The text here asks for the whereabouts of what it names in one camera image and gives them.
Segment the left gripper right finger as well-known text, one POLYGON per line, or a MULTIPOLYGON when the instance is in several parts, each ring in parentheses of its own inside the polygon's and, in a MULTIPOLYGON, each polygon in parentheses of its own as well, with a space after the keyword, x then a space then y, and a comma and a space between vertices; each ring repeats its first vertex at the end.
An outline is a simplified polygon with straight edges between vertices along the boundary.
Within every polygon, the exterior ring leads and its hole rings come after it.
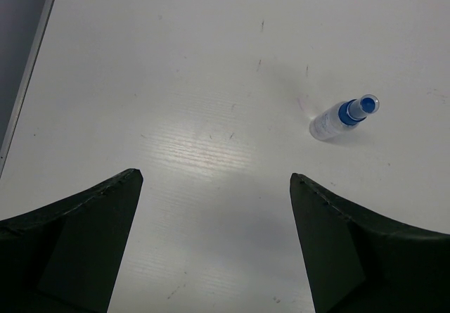
POLYGON ((448 312, 449 236, 380 215, 302 174, 290 198, 317 312, 448 312))

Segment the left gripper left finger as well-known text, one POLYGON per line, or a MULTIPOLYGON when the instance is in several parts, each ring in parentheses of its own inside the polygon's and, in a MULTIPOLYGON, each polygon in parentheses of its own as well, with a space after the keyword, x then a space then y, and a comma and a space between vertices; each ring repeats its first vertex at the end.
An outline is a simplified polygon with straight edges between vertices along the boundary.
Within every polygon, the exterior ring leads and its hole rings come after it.
POLYGON ((1 221, 2 312, 107 312, 143 176, 127 169, 1 221))

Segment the clear blue-cap spray bottle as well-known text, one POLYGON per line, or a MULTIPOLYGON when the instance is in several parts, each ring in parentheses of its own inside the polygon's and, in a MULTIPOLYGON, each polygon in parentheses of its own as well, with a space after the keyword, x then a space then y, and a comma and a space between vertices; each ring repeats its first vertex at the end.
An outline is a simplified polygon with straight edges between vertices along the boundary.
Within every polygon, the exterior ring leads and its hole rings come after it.
POLYGON ((379 99, 372 94, 339 102, 310 122, 309 133, 319 141, 331 140, 358 127, 379 106, 379 99))

